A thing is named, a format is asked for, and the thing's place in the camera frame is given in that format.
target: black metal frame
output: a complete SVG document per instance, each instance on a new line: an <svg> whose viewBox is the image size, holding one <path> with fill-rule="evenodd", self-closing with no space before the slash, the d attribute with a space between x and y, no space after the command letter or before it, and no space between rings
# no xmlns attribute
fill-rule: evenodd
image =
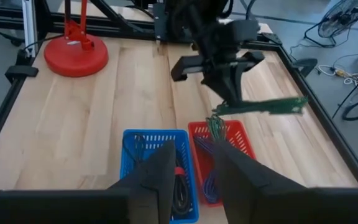
<svg viewBox="0 0 358 224"><path fill-rule="evenodd" d="M316 26L319 26L320 24L322 24L322 23L324 23L324 22L326 22L326 21L327 21L327 20L322 20L321 22L319 22L319 23L315 24L314 26L310 27L309 29L307 29L307 30L305 31L305 33L303 34L303 38L304 38L304 39L308 39L309 41L312 41L313 43L315 43L315 44L317 44L317 45L319 45L319 46L321 46L321 47L335 47L336 41L335 41L334 37L332 37L332 36L331 36L331 37L328 37L328 39L331 41L331 44L322 44L322 43L317 42L317 41L313 40L312 38L308 37L308 32L309 32L309 31L311 31L311 30L314 29Z"/></svg>
<svg viewBox="0 0 358 224"><path fill-rule="evenodd" d="M50 13L47 3L45 0L36 0L35 1L35 10L37 11L37 28L39 32L39 39L44 38L49 32L62 33L63 32L63 21L64 15L62 13ZM0 18L0 28L8 29L22 29L23 24L18 24L16 19L22 17L22 13L17 9L0 9L0 16L3 17L13 17L15 21L9 21L8 19L4 20L4 24L1 24ZM79 19L78 16L71 17L74 20ZM87 18L87 32L93 35L99 35L104 37L118 37L118 38L128 38L128 39L141 39L141 40L157 40L157 35L154 30L159 29L155 28L154 22L141 22L141 21L127 21L130 25L122 25L122 21L114 20L118 19L116 15L110 14L108 18L88 16ZM152 32L136 32L132 29L128 29L130 26L137 26L141 29L152 30ZM282 60L285 68L288 70L291 77L294 79L295 83L298 85L298 88L301 90L302 94L309 98L309 104L311 109L316 114L319 122L323 125L328 136L331 138L332 142L338 149L340 155L344 159L345 163L353 173L354 177L358 181L358 157L355 155L354 151L351 149L347 141L344 139L344 136L338 130L336 125L333 123L332 119L329 117L326 110L323 108L316 95L313 93L313 90L307 84L305 77L310 72L310 68L313 68L314 65L308 63L309 61L300 61L292 62L288 54L286 53L283 46L277 41L270 41L269 39L263 38L260 36L259 40L264 41L255 41L248 42L243 45L243 48L251 50L266 50L273 51L278 54ZM4 123L9 116L9 113L13 107L13 104L20 93L20 90L25 82L25 78L16 78L12 86L7 93L5 100L3 101L0 107L0 132Z"/></svg>

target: wooden table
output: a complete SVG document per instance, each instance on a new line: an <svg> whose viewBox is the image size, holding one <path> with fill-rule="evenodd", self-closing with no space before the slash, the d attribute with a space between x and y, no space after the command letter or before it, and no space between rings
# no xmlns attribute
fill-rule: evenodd
<svg viewBox="0 0 358 224"><path fill-rule="evenodd" d="M133 9L127 19L149 21ZM80 5L72 4L79 12ZM102 16L93 5L88 15ZM266 24L262 31L271 32ZM221 99L200 85L201 74L172 82L170 70L189 46L103 38L109 63L97 75L66 78L52 73L40 50L0 133L0 189L105 189L119 180L125 129L187 129L203 121ZM275 52L243 75L244 99L301 95ZM358 184L310 107L303 116L247 113L243 122L257 160L303 184ZM222 207L200 204L200 223L224 223Z"/></svg>

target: metal bracket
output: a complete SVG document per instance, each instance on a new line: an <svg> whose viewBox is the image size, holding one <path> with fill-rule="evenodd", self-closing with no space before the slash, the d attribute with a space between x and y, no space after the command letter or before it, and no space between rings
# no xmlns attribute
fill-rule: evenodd
<svg viewBox="0 0 358 224"><path fill-rule="evenodd" d="M16 78L36 77L37 74L38 68L28 65L13 65L6 70L5 77L12 84Z"/></svg>
<svg viewBox="0 0 358 224"><path fill-rule="evenodd" d="M292 63L293 68L301 68L299 72L303 77L307 77L309 73L317 66L317 59L315 58L304 58L299 59L296 62Z"/></svg>
<svg viewBox="0 0 358 224"><path fill-rule="evenodd" d="M164 3L153 4L153 15L155 39L161 40L163 42L173 42L181 44L192 43L193 39L191 38L191 35L190 33L188 33L187 30L184 30L183 36L179 38L170 36L167 30L168 14L165 13Z"/></svg>
<svg viewBox="0 0 358 224"><path fill-rule="evenodd" d="M282 45L280 38L277 34L261 32L257 38L258 41L273 42L274 44Z"/></svg>

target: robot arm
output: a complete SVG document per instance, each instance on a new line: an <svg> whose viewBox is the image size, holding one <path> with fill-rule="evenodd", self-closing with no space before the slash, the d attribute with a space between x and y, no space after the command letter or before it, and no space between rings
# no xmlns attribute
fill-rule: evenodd
<svg viewBox="0 0 358 224"><path fill-rule="evenodd" d="M268 111L271 114L301 114L306 98L286 98L251 102L242 100L241 77L264 56L261 52L247 52L237 57L244 42L257 40L260 29L258 21L236 20L227 24L219 22L231 13L223 12L227 0L181 0L167 1L166 12L169 15L170 36L183 35L183 28L188 29L193 39L193 49L197 56L184 56L179 59L171 71L175 82L185 81L189 73L202 72L201 84L207 85L222 99L223 103L213 112L217 115L245 113L251 111Z"/></svg>

